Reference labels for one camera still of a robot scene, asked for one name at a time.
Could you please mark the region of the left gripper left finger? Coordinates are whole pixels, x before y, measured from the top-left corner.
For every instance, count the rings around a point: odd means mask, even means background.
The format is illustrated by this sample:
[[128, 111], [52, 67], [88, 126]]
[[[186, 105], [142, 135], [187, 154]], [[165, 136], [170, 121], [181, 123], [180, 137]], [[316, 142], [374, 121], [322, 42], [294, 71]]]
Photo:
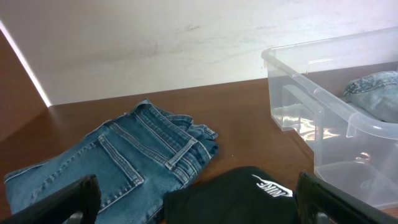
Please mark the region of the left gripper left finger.
[[95, 175], [87, 175], [28, 206], [1, 224], [94, 223], [101, 191]]

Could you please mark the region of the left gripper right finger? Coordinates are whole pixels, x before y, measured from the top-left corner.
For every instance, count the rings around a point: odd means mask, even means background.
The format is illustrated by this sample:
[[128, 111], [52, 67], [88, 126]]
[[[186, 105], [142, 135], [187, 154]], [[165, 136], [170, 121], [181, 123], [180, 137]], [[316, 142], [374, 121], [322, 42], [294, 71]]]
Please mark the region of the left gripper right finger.
[[294, 198], [300, 223], [397, 224], [394, 218], [306, 172]]

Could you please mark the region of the light grey jeans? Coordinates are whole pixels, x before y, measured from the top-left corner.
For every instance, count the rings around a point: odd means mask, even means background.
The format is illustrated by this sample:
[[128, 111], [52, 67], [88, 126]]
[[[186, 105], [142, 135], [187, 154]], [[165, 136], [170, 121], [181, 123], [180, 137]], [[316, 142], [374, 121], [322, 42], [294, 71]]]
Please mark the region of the light grey jeans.
[[374, 119], [397, 123], [397, 71], [377, 72], [352, 80], [343, 96]]

